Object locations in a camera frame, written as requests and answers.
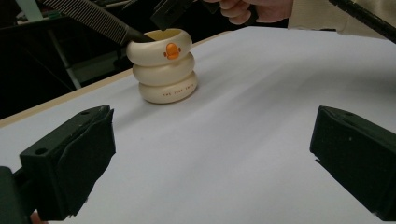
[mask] cream-colored cup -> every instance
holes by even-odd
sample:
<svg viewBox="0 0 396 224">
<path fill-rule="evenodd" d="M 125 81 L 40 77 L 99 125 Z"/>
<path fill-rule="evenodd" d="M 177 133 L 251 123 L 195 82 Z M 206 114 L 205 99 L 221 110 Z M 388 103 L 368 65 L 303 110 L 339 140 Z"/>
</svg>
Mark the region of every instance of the cream-colored cup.
<svg viewBox="0 0 396 224">
<path fill-rule="evenodd" d="M 134 63 L 134 77 L 139 81 L 143 99 L 155 104 L 169 104 L 192 94 L 198 79 L 193 71 L 195 60 L 190 53 L 192 41 L 180 29 L 146 33 L 155 41 L 130 42 L 126 54 Z"/>
</svg>

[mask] black comb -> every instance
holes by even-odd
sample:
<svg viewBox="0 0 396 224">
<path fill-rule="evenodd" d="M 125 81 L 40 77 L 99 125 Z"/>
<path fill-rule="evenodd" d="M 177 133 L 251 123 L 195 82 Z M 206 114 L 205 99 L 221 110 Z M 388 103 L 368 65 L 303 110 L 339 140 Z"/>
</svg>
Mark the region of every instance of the black comb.
<svg viewBox="0 0 396 224">
<path fill-rule="evenodd" d="M 350 0 L 329 0 L 329 2 L 396 44 L 396 28 L 364 7 Z"/>
<path fill-rule="evenodd" d="M 59 10 L 120 45 L 131 40 L 134 42 L 154 41 L 93 2 L 87 0 L 46 0 L 43 4 Z"/>
</svg>

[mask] comb teeth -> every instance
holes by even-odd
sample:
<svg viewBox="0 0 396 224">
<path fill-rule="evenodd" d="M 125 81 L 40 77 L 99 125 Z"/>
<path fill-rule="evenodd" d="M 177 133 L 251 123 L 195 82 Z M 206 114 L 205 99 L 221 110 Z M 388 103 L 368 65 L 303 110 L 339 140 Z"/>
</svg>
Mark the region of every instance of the comb teeth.
<svg viewBox="0 0 396 224">
<path fill-rule="evenodd" d="M 118 44 L 123 44 L 130 28 L 123 21 L 90 1 L 46 0 L 43 4 L 59 10 Z"/>
</svg>

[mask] white table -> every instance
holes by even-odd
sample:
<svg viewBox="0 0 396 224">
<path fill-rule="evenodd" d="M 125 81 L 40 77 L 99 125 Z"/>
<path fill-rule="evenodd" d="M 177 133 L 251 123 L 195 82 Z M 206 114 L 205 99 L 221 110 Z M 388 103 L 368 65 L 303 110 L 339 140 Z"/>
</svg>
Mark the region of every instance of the white table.
<svg viewBox="0 0 396 224">
<path fill-rule="evenodd" d="M 318 107 L 396 131 L 396 46 L 329 32 L 250 27 L 192 49 L 199 89 L 153 105 L 133 76 L 0 130 L 0 164 L 77 112 L 115 109 L 117 153 L 64 223 L 382 223 L 315 162 Z"/>
</svg>

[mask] sleeve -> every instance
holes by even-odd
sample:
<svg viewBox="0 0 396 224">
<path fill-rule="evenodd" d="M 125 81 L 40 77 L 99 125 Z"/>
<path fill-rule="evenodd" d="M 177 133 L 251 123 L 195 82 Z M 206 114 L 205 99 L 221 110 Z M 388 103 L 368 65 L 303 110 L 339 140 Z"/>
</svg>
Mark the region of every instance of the sleeve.
<svg viewBox="0 0 396 224">
<path fill-rule="evenodd" d="M 396 26 L 396 0 L 354 0 L 392 26 Z M 290 29 L 332 29 L 342 35 L 384 38 L 360 21 L 350 17 L 328 0 L 294 0 Z"/>
</svg>

